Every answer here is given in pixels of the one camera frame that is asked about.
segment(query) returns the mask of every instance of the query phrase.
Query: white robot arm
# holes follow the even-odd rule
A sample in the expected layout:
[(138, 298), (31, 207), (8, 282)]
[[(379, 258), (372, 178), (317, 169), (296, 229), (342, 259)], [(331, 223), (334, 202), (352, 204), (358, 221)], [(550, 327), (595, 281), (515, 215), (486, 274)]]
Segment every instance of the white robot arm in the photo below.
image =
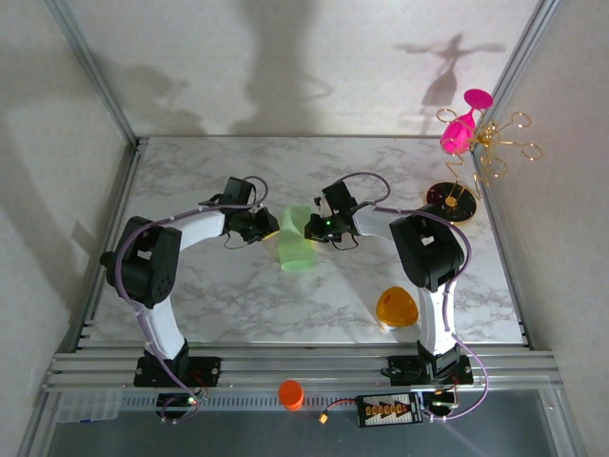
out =
[[(353, 224), (362, 236), (378, 236), (393, 241), (390, 224), (403, 219), (401, 214), (392, 214), (375, 210), (372, 206), (359, 209), (353, 214)], [(450, 328), (455, 327), (454, 292), (456, 282), (450, 285), (447, 302), (447, 322)], [(444, 354), (455, 346), (451, 331), (444, 326), (442, 304), (447, 284), (438, 285), (432, 292), (428, 288), (417, 288), (419, 307), (421, 309), (421, 345), (433, 355)]]
[(368, 235), (395, 243), (404, 272), (419, 291), (419, 366), (428, 381), (447, 373), (461, 359), (453, 338), (454, 278), (464, 256), (451, 229), (438, 217), (439, 210), (432, 205), (414, 211), (358, 205), (343, 180), (323, 189), (315, 202), (320, 214), (311, 214), (306, 238), (328, 243), (340, 242), (344, 234)]
[[(258, 205), (266, 192), (260, 201), (248, 203), (254, 186), (246, 179), (229, 178), (222, 194), (197, 209), (160, 223), (132, 217), (116, 251), (105, 252), (100, 259), (108, 269), (108, 283), (137, 307), (138, 322), (150, 345), (138, 363), (138, 371), (144, 372), (146, 382), (154, 387), (173, 385), (175, 380), (164, 374), (167, 370), (187, 382), (187, 373), (197, 364), (188, 357), (187, 340), (178, 329), (171, 307), (170, 293), (180, 252), (231, 231), (239, 233), (250, 244), (279, 229), (277, 219), (267, 208)], [(171, 227), (163, 227), (163, 223), (171, 223)], [(118, 265), (122, 283), (119, 285), (116, 284)]]
[[(173, 228), (182, 232), (180, 251), (225, 232), (226, 216), (219, 210), (202, 212), (196, 216), (177, 222)], [(171, 307), (171, 294), (154, 308), (144, 308), (143, 318), (163, 358), (173, 360), (182, 350), (185, 338), (178, 329)]]

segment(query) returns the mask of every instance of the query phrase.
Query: white marble table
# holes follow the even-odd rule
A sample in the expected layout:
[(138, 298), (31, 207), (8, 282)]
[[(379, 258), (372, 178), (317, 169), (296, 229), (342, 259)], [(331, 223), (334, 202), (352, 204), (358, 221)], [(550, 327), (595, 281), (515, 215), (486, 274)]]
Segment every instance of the white marble table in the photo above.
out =
[[(157, 219), (190, 209), (224, 188), (228, 176), (257, 174), (270, 184), (266, 201), (310, 205), (322, 188), (349, 172), (375, 171), (392, 185), (386, 205), (416, 209), (426, 190), (449, 178), (438, 140), (376, 138), (152, 138), (128, 203), (127, 218)], [(362, 201), (380, 195), (372, 178), (349, 180)], [(482, 202), (463, 230), (473, 246), (458, 283), (456, 327), (466, 342), (521, 343), (497, 246)], [(172, 292), (178, 324), (191, 342), (390, 343), (416, 341), (419, 324), (387, 332), (375, 319), (381, 294), (408, 282), (393, 243), (360, 237), (339, 252), (316, 246), (318, 265), (281, 271), (272, 239), (227, 250), (213, 239), (183, 252)], [(239, 236), (231, 243), (241, 241)], [(130, 312), (106, 286), (90, 338), (143, 341)]]

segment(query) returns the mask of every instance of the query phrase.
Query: white wall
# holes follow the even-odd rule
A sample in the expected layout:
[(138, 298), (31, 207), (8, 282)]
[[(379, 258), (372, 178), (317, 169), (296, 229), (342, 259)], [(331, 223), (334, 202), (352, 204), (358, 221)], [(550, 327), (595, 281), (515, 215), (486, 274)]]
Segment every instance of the white wall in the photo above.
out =
[(68, 0), (139, 135), (439, 133), (537, 0)]
[(83, 305), (124, 142), (41, 0), (0, 16), (0, 454)]
[(564, 0), (512, 94), (546, 158), (490, 187), (534, 342), (555, 351), (591, 456), (609, 449), (609, 3)]

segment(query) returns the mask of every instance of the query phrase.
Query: pink wine glass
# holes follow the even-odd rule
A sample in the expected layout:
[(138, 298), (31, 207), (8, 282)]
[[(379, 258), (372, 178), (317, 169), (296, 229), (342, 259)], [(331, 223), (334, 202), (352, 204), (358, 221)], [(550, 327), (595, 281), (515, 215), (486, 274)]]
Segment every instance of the pink wine glass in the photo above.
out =
[(489, 109), (493, 106), (493, 96), (482, 89), (470, 89), (463, 98), (471, 110), (451, 121), (440, 139), (444, 151), (451, 155), (460, 155), (469, 150), (468, 140), (476, 130), (474, 109)]

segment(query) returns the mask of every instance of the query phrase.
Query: aluminum frame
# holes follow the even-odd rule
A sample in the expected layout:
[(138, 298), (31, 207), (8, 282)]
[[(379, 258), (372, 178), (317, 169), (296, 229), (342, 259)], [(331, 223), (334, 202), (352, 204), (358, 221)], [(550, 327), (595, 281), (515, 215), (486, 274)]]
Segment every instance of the aluminum frame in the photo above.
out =
[[(91, 84), (98, 92), (114, 122), (126, 141), (134, 150), (133, 160), (128, 169), (124, 189), (116, 210), (113, 213), (111, 230), (108, 232), (104, 248), (113, 246), (121, 227), (121, 221), (128, 204), (131, 187), (135, 181), (146, 140), (138, 140), (128, 123), (126, 116), (113, 97), (104, 77), (99, 71), (90, 52), (83, 33), (80, 31), (68, 5), (63, 0), (45, 0), (51, 14), (66, 36), (72, 51), (79, 60)], [(560, 0), (540, 0), (512, 57), (501, 75), (500, 82), (494, 90), (496, 105), (489, 113), (496, 115), (504, 105), (511, 89), (522, 73), (533, 49), (540, 40), (543, 31), (551, 20)], [(517, 313), (521, 319), (524, 332), (526, 326), (518, 305), (518, 294), (514, 288), (509, 271), (509, 261), (501, 245), (501, 238), (496, 230), (495, 216), (489, 206), (491, 226), (495, 232), (500, 248), (508, 284), (513, 293)], [(100, 344), (86, 341), (86, 328), (91, 325), (103, 285), (101, 269), (95, 275), (86, 303), (83, 319), (78, 323), (78, 335), (73, 338), (80, 347), (73, 353), (55, 354), (48, 372), (43, 391), (36, 410), (32, 415), (29, 430), (19, 451), (20, 456), (46, 455), (56, 425), (57, 406), (62, 392), (75, 389), (120, 388), (123, 392), (146, 392), (132, 385), (137, 358), (141, 356), (142, 347), (137, 342), (112, 342)], [(534, 388), (541, 391), (552, 411), (548, 423), (555, 436), (557, 445), (568, 445), (569, 450), (561, 455), (585, 455), (578, 440), (579, 434), (570, 409), (564, 401), (561, 380), (551, 351), (532, 351), (519, 346), (478, 346), (472, 345), (490, 371), (490, 389), (501, 388)], [(391, 387), (388, 380), (379, 373), (385, 366), (389, 355), (407, 355), (416, 353), (414, 345), (337, 345), (323, 346), (274, 346), (274, 345), (192, 345), (191, 354), (213, 355), (223, 357), (220, 385), (214, 389), (219, 395), (235, 392), (269, 392), (275, 391), (277, 383), (288, 375), (300, 379), (308, 391), (347, 392), (354, 389), (362, 392), (380, 392), (404, 387)], [(474, 363), (473, 371), (476, 384), (474, 390), (482, 388), (481, 369)], [(568, 443), (560, 441), (560, 436), (567, 436)]]
[[(489, 388), (548, 388), (561, 385), (551, 351), (531, 351), (523, 347), (477, 346), (474, 350), (489, 372)], [(177, 388), (134, 387), (137, 361), (143, 350), (137, 343), (123, 346), (81, 349), (72, 354), (55, 354), (43, 390), (119, 388), (123, 391), (179, 392)], [(214, 345), (193, 344), (192, 357), (222, 358), (221, 374), (214, 395), (225, 391), (276, 391), (285, 379), (296, 379), (307, 391), (405, 391), (433, 390), (434, 386), (392, 387), (381, 375), (391, 355), (417, 355), (415, 345)], [(483, 388), (483, 374), (475, 360), (475, 385)]]

